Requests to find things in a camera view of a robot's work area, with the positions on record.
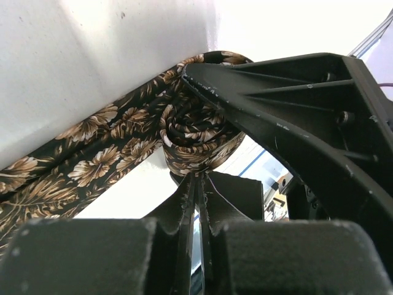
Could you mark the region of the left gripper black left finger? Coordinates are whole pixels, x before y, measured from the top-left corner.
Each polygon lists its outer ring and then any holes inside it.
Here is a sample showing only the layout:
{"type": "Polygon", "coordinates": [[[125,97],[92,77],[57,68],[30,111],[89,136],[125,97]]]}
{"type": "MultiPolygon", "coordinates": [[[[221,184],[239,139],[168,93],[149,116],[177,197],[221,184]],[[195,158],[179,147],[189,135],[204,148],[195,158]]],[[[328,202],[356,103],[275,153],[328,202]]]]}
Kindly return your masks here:
{"type": "Polygon", "coordinates": [[[188,294],[196,179],[141,219],[34,219],[1,261],[2,294],[188,294]]]}

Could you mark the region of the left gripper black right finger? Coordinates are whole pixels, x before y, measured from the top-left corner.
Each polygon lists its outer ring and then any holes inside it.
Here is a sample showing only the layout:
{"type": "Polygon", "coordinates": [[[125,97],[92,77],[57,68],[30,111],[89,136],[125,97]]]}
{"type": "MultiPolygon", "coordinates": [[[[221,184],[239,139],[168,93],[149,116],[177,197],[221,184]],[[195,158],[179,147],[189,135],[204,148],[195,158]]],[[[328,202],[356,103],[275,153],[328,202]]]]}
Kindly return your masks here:
{"type": "Polygon", "coordinates": [[[389,294],[367,233],[349,221],[254,221],[210,177],[199,194],[206,294],[389,294]]]}

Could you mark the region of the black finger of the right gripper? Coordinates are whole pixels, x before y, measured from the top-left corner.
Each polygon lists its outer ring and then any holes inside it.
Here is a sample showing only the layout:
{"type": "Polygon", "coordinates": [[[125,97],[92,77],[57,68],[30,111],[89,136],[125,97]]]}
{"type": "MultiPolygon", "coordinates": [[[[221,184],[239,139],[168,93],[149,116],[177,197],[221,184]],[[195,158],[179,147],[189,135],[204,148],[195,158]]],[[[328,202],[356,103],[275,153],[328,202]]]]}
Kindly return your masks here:
{"type": "Polygon", "coordinates": [[[191,64],[182,79],[277,156],[330,217],[392,224],[392,101],[363,61],[313,53],[191,64]]]}

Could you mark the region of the brown floral tie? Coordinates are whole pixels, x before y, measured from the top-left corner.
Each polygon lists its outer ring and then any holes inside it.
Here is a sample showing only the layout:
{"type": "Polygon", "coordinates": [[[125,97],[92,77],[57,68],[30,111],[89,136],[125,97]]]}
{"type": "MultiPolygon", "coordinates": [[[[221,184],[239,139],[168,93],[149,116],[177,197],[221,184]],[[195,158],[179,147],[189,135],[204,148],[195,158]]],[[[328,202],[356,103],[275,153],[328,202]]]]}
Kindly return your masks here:
{"type": "Polygon", "coordinates": [[[209,172],[245,134],[181,79],[191,63],[241,65],[243,55],[214,51],[176,64],[1,170],[1,251],[36,218],[73,218],[162,148],[178,176],[209,172]]]}

